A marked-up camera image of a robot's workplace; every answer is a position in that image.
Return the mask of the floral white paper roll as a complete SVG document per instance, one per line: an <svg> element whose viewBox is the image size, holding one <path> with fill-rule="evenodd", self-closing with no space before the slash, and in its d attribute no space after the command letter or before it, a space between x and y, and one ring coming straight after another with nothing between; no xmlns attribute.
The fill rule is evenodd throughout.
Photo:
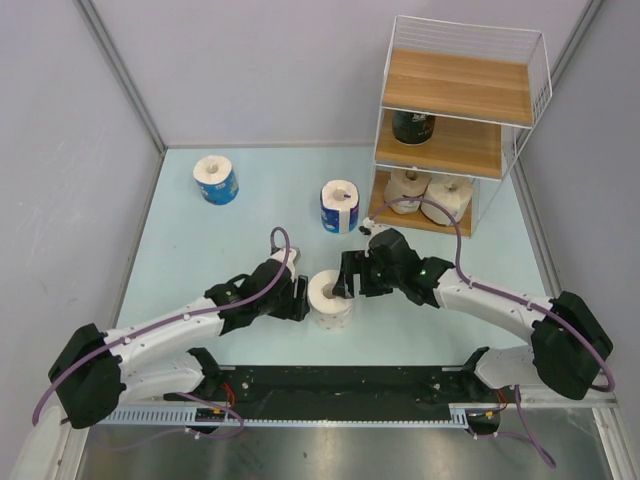
<svg viewBox="0 0 640 480"><path fill-rule="evenodd" d="M338 280L337 270L324 270L309 281L307 297L318 325L329 331L343 329L353 313L353 300L333 293Z"/></svg>

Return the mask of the blue Tempo paper roll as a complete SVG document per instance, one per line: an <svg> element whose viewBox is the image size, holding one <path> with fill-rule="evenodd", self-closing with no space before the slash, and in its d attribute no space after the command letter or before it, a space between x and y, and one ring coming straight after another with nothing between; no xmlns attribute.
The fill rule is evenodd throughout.
<svg viewBox="0 0 640 480"><path fill-rule="evenodd" d="M331 180L320 192L320 215L323 228L334 234L346 234L357 225L359 190L346 180Z"/></svg>

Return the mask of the brown paper roll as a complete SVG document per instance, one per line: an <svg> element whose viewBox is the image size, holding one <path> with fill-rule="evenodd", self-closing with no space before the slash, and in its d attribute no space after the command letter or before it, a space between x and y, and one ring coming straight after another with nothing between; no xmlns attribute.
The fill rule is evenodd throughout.
<svg viewBox="0 0 640 480"><path fill-rule="evenodd" d="M414 213L421 204L420 201L414 201L414 198L424 195L430 180L431 175L427 172L394 169L384 189L384 201L390 203L392 200L403 198L403 201L394 203L390 208L400 215Z"/></svg>

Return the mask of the cream paper roll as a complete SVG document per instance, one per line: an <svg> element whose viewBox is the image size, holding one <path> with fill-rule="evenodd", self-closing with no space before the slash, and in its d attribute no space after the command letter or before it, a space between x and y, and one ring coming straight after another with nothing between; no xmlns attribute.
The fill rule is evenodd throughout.
<svg viewBox="0 0 640 480"><path fill-rule="evenodd" d="M433 174L423 198L438 203L459 222L471 202L472 195L473 185L468 177ZM438 225L452 225L447 215L429 203L422 202L420 210L428 219Z"/></svg>

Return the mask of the dark green paper roll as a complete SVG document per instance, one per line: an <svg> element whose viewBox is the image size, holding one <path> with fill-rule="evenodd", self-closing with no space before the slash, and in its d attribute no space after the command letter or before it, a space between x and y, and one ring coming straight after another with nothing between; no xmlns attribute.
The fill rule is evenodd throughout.
<svg viewBox="0 0 640 480"><path fill-rule="evenodd" d="M406 145L420 145L433 135L436 117L433 115L394 111L392 133L394 138Z"/></svg>

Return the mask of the light blue paper roll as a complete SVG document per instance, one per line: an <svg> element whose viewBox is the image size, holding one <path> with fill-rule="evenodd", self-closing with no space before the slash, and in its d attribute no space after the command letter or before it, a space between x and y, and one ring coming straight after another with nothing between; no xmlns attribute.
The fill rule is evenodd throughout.
<svg viewBox="0 0 640 480"><path fill-rule="evenodd" d="M201 158L193 168L193 178L202 197L213 205L229 204L239 191L232 163L224 156Z"/></svg>

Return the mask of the white wire wooden shelf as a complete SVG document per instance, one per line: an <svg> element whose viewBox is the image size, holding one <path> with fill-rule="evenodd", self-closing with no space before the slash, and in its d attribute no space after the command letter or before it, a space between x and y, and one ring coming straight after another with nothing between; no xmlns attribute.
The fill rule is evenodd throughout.
<svg viewBox="0 0 640 480"><path fill-rule="evenodd" d="M450 233L452 227L421 210L381 212L384 189L394 169L468 177L473 195L460 229L472 235L551 97L542 32L397 16L382 81L370 213L394 226ZM431 139L396 140L394 111L435 116Z"/></svg>

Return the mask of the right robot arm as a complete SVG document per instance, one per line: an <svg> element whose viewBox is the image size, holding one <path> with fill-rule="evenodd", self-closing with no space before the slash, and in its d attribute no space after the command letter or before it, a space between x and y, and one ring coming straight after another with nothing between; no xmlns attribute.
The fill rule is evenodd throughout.
<svg viewBox="0 0 640 480"><path fill-rule="evenodd" d="M581 400L613 351L609 336L574 293L530 297L483 284L448 260L419 256L393 228L370 235L364 250L342 253L335 296L377 297L396 290L418 306L462 312L525 341L523 348L481 348L470 357L472 369L461 376L461 388L473 401L528 382Z"/></svg>

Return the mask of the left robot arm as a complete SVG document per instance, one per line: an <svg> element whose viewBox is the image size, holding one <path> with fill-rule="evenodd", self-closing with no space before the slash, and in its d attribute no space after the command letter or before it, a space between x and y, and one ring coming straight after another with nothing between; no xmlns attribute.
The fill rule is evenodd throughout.
<svg viewBox="0 0 640 480"><path fill-rule="evenodd" d="M203 341L261 316L302 321L308 283L292 263L270 257L165 319L108 332L94 324L77 329L48 373L67 420L84 429L137 400L214 397L225 377Z"/></svg>

